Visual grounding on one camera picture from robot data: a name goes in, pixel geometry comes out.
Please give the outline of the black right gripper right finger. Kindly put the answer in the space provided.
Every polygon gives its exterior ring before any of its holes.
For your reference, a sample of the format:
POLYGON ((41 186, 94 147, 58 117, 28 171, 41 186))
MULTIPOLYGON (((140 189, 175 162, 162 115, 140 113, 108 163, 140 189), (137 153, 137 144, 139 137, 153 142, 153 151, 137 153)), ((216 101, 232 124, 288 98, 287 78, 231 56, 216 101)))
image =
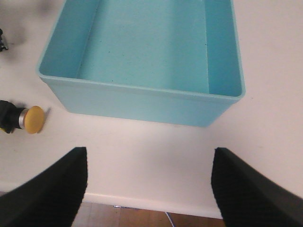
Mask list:
POLYGON ((227 148, 216 148, 211 187, 227 227, 301 227, 303 200, 227 148))

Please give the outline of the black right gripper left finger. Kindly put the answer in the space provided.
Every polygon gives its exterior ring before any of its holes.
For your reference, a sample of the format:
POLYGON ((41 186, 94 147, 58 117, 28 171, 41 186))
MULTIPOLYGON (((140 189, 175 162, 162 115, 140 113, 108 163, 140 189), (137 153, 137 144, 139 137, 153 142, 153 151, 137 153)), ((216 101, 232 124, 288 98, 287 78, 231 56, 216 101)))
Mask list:
POLYGON ((0 197, 0 225, 70 227, 87 185, 87 150, 77 147, 28 182, 0 197))

